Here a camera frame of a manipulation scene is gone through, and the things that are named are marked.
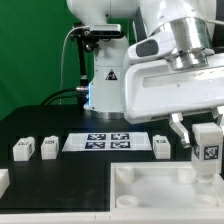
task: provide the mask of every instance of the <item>green wall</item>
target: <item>green wall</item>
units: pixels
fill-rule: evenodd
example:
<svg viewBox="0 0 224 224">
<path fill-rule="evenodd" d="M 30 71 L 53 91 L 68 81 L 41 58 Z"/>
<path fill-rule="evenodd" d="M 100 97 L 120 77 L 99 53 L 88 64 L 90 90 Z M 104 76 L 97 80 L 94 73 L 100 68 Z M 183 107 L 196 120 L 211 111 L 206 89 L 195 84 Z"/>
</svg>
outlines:
<svg viewBox="0 0 224 224">
<path fill-rule="evenodd" d="M 0 0 L 0 120 L 15 108 L 38 105 L 59 90 L 62 46 L 75 22 L 66 0 Z M 121 22 L 126 31 L 131 27 L 127 20 L 112 22 Z M 91 59 L 92 55 L 86 56 L 92 77 Z M 77 47 L 69 41 L 64 88 L 78 84 Z"/>
</svg>

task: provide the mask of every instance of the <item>black table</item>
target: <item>black table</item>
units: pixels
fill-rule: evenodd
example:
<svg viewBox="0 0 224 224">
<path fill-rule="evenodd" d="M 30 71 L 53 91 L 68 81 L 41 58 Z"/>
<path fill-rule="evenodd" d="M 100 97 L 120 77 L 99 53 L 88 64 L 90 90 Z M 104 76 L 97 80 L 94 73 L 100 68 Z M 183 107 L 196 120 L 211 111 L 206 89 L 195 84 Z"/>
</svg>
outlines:
<svg viewBox="0 0 224 224">
<path fill-rule="evenodd" d="M 191 116 L 184 125 L 210 122 L 211 114 Z M 111 162 L 158 161 L 152 151 L 61 152 L 69 133 L 147 132 L 166 135 L 170 161 L 189 161 L 167 120 L 131 125 L 124 119 L 103 120 L 83 115 L 76 105 L 26 106 L 0 122 L 0 169 L 8 169 L 10 186 L 0 200 L 1 214 L 109 211 Z M 56 160 L 41 159 L 44 137 L 59 137 Z M 35 138 L 36 150 L 28 162 L 14 162 L 12 148 L 22 137 Z"/>
</svg>

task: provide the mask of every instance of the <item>white cube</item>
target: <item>white cube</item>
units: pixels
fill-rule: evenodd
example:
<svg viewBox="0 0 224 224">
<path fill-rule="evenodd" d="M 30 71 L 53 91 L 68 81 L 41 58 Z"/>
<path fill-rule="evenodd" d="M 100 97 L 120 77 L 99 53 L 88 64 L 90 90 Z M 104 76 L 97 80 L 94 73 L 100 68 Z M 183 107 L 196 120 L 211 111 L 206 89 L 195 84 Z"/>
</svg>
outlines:
<svg viewBox="0 0 224 224">
<path fill-rule="evenodd" d="M 0 170 L 0 198 L 9 186 L 9 173 L 7 169 Z"/>
<path fill-rule="evenodd" d="M 41 145 L 41 157 L 43 160 L 56 159 L 58 150 L 58 137 L 46 137 Z"/>
<path fill-rule="evenodd" d="M 166 136 L 153 136 L 153 151 L 156 159 L 170 159 L 170 143 Z"/>
<path fill-rule="evenodd" d="M 13 147 L 14 161 L 28 161 L 35 151 L 33 137 L 21 138 Z"/>
</svg>

